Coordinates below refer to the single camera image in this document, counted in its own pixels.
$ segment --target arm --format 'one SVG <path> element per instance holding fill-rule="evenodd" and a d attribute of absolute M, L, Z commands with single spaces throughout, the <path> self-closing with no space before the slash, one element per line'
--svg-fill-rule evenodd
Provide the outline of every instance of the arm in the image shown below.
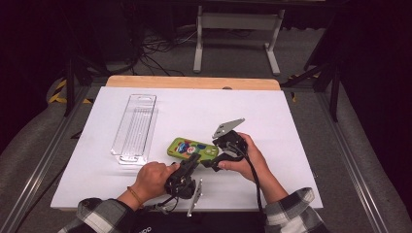
<path fill-rule="evenodd" d="M 135 211 L 146 201 L 166 193 L 164 184 L 179 166 L 178 163 L 170 166 L 157 162 L 146 164 L 135 183 L 118 199 L 81 201 L 77 218 L 59 232 L 127 232 L 134 222 Z"/>
<path fill-rule="evenodd" d="M 260 189 L 266 200 L 266 232 L 327 232 L 319 215 L 309 206 L 315 198 L 311 188 L 302 188 L 291 195 L 278 182 L 267 166 L 266 160 L 252 138 L 239 135 L 248 144 L 248 155 L 254 165 Z M 245 159 L 239 162 L 221 161 L 219 167 L 239 172 L 244 178 L 254 182 L 251 167 Z"/>

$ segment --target metal rail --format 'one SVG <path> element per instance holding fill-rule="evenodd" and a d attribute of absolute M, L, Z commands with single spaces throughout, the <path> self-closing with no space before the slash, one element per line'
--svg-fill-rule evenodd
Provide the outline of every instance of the metal rail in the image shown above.
<path fill-rule="evenodd" d="M 276 8 L 283 10 L 314 10 L 331 12 L 349 12 L 353 7 L 349 4 L 329 3 L 327 1 L 279 1 L 279 0 L 137 0 L 137 4 L 167 4 L 184 6 L 229 6 L 248 8 Z"/>
<path fill-rule="evenodd" d="M 321 104 L 322 111 L 324 112 L 327 122 L 339 143 L 339 148 L 342 153 L 342 159 L 345 164 L 346 169 L 348 169 L 349 175 L 351 176 L 352 182 L 358 193 L 361 203 L 363 204 L 364 210 L 366 211 L 367 217 L 369 218 L 370 224 L 372 225 L 374 232 L 385 233 L 389 232 L 376 207 L 375 201 L 369 191 L 369 188 L 363 179 L 360 169 L 358 168 L 357 162 L 346 142 L 345 136 L 339 127 L 339 124 L 334 122 L 329 113 L 329 103 L 327 101 L 326 95 L 324 93 L 316 93 L 318 101 Z"/>
<path fill-rule="evenodd" d="M 31 177 L 28 179 L 23 192 L 16 201 L 14 207 L 12 208 L 9 216 L 7 217 L 5 223 L 3 224 L 0 232 L 15 232 L 19 223 L 22 221 L 31 201 L 34 198 L 40 184 L 43 181 L 46 173 L 49 170 L 52 161 L 60 147 L 62 138 L 67 128 L 69 127 L 74 115 L 76 114 L 79 107 L 82 105 L 85 99 L 89 86 L 82 86 L 76 97 L 76 105 L 74 106 L 71 113 L 62 119 L 59 123 L 56 132 L 54 133 L 51 142 L 49 143 L 46 151 L 44 152 L 41 160 L 39 161 L 36 169 L 32 173 Z"/>

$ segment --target black wall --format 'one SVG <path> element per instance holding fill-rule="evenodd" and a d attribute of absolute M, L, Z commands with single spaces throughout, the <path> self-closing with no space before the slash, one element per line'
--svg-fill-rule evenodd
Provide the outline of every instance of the black wall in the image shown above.
<path fill-rule="evenodd" d="M 61 38 L 42 2 L 1 1 L 0 152 L 47 107 L 46 93 L 63 69 Z"/>
<path fill-rule="evenodd" d="M 384 170 L 412 216 L 412 15 L 399 1 L 360 3 L 342 83 Z"/>

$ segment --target black device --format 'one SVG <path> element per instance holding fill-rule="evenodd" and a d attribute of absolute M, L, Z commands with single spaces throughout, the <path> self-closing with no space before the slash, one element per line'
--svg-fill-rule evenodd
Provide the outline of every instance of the black device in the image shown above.
<path fill-rule="evenodd" d="M 236 119 L 227 123 L 219 125 L 213 138 L 213 144 L 220 149 L 223 153 L 219 154 L 214 159 L 200 161 L 203 166 L 211 167 L 215 172 L 221 170 L 218 167 L 220 161 L 240 161 L 247 155 L 248 144 L 245 140 L 237 134 L 233 128 L 245 121 L 244 118 Z"/>
<path fill-rule="evenodd" d="M 196 181 L 191 179 L 194 169 L 197 167 L 197 160 L 200 158 L 199 153 L 192 153 L 188 160 L 182 160 L 180 167 L 167 179 L 164 185 L 166 192 L 173 198 L 179 197 L 190 199 L 196 189 Z"/>

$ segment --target wrist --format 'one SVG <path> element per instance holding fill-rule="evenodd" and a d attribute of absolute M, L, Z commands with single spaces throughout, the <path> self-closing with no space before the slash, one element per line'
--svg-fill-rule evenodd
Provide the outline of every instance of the wrist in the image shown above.
<path fill-rule="evenodd" d="M 130 207 L 133 211 L 137 211 L 143 207 L 143 203 L 138 201 L 129 190 L 126 190 L 121 196 L 119 196 L 118 201 L 121 201 Z"/>
<path fill-rule="evenodd" d="M 153 197 L 150 195 L 150 193 L 147 192 L 147 188 L 139 185 L 138 183 L 134 183 L 130 189 L 134 191 L 134 193 L 139 197 L 139 199 L 145 203 L 152 199 Z"/>
<path fill-rule="evenodd" d="M 145 201 L 143 201 L 139 195 L 137 195 L 137 193 L 133 190 L 133 188 L 131 186 L 127 187 L 127 191 L 129 191 L 131 193 L 131 195 L 134 197 L 134 199 L 136 199 L 136 201 L 138 203 L 140 203 L 141 206 L 143 206 L 143 203 L 145 203 Z"/>
<path fill-rule="evenodd" d="M 278 202 L 288 196 L 288 193 L 273 175 L 265 177 L 259 181 L 259 184 L 267 204 Z"/>

